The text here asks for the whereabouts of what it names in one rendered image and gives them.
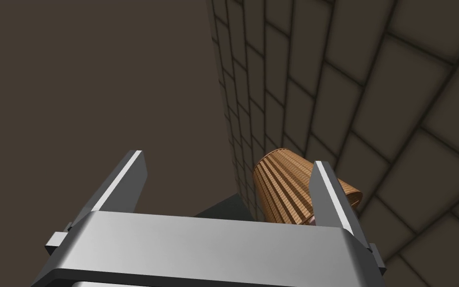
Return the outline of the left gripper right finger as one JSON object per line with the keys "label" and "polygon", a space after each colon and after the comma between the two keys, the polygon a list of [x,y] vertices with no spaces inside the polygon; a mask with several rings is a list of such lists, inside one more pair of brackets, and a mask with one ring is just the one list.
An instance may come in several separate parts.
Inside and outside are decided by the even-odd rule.
{"label": "left gripper right finger", "polygon": [[362,245],[371,249],[357,215],[327,161],[313,164],[309,192],[317,226],[337,227],[349,231]]}

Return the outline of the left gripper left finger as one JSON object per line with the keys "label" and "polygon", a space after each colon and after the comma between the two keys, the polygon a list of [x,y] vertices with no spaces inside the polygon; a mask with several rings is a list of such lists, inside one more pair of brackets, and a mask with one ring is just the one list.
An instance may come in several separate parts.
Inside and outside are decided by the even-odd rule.
{"label": "left gripper left finger", "polygon": [[134,212],[147,175],[143,151],[128,151],[68,229],[72,229],[91,211]]}

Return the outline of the brown wicker basket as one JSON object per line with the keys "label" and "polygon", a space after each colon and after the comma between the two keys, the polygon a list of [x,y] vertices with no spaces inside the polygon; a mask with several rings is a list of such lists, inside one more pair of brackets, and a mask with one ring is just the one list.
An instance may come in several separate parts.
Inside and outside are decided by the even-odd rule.
{"label": "brown wicker basket", "polygon": [[312,168],[313,163],[287,148],[269,152],[256,164],[252,176],[267,222],[314,224],[308,187]]}

